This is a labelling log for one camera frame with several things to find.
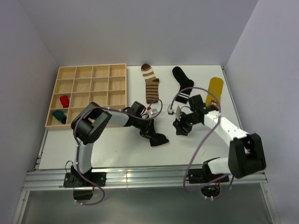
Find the black sock with white stripes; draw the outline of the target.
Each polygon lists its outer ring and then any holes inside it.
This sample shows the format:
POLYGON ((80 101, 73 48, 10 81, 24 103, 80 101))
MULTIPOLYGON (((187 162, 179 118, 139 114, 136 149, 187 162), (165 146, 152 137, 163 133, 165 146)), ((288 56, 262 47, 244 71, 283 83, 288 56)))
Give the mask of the black sock with white stripes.
POLYGON ((187 89, 187 90, 183 90, 183 89, 193 87, 194 81, 189 79, 186 76, 186 74, 183 72, 183 70, 178 66, 172 69, 172 73, 174 78, 180 85, 180 89, 179 89, 180 93, 178 94, 175 100, 177 102, 186 104, 188 102, 192 89, 187 89))

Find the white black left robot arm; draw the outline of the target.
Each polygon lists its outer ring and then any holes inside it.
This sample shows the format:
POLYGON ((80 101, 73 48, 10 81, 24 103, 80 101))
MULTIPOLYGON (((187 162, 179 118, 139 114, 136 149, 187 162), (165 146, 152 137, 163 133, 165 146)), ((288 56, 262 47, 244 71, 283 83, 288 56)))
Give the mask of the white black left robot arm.
POLYGON ((145 106, 135 101, 125 110, 103 108, 91 102, 71 123, 73 135, 77 143, 75 162, 71 166, 74 181, 79 186, 86 186, 91 180, 91 156, 95 141, 103 133, 107 125, 133 126, 140 130, 140 135, 156 146, 158 134, 154 128, 154 119, 143 119, 145 106))

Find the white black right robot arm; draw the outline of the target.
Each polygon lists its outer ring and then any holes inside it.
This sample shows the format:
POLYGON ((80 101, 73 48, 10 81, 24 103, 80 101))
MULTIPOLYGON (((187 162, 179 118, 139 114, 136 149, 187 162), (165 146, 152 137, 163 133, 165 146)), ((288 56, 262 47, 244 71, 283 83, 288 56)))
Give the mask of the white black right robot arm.
POLYGON ((203 163, 201 177, 212 182, 222 175, 240 179, 266 168, 262 139, 257 133, 250 134, 221 115, 215 105, 206 105, 200 95, 189 100, 189 114, 177 107, 173 126, 176 135, 187 136, 196 124, 203 124, 215 132, 228 146, 228 156, 216 157, 203 163))

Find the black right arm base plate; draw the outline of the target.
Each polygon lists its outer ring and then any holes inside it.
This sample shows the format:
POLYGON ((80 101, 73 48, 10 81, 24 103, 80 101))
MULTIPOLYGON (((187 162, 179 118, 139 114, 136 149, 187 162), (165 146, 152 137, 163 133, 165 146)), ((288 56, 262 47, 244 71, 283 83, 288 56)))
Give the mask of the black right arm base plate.
POLYGON ((190 184, 208 183, 214 179, 220 178, 224 174, 212 174, 208 166, 202 168, 192 168, 188 170, 187 179, 190 184))

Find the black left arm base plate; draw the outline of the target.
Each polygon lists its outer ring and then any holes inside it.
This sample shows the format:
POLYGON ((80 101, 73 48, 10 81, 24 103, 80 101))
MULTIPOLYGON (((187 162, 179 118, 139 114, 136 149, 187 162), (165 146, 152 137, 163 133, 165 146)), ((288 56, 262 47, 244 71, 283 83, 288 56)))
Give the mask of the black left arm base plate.
MULTIPOLYGON (((106 184, 107 174, 105 172, 91 172, 86 178, 92 183, 104 187, 106 184)), ((63 183, 64 188, 94 187, 90 182, 82 179, 80 175, 67 173, 63 183)))

